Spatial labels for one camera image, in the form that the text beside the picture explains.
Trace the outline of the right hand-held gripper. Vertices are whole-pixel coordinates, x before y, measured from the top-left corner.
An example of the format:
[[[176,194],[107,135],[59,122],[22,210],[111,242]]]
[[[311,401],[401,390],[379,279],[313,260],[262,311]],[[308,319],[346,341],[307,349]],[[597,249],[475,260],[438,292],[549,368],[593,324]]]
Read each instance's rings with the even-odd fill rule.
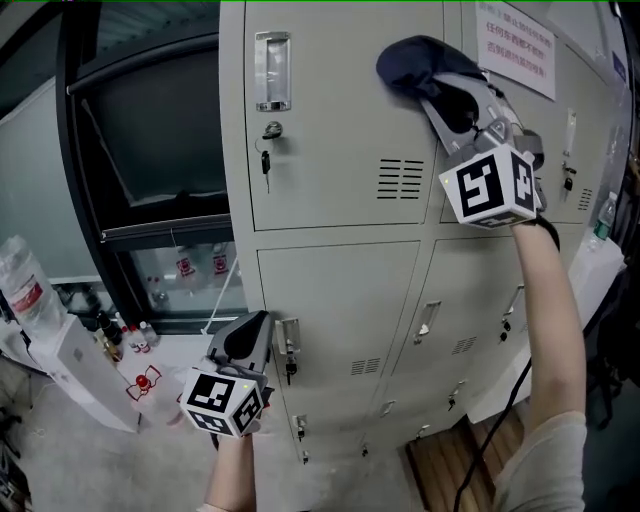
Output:
[[[439,180],[457,222],[485,230],[534,223],[546,210],[536,177],[541,136],[500,116],[484,78],[440,73],[434,84],[436,97],[420,104],[449,154]]]

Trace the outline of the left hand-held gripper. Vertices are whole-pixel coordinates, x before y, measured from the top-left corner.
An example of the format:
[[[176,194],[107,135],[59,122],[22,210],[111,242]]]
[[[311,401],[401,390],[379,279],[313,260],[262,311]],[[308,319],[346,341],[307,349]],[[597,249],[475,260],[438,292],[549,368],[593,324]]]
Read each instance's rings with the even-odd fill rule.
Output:
[[[274,389],[263,374],[274,320],[265,310],[245,314],[216,332],[207,356],[186,372],[181,410],[194,428],[241,438],[257,425]]]

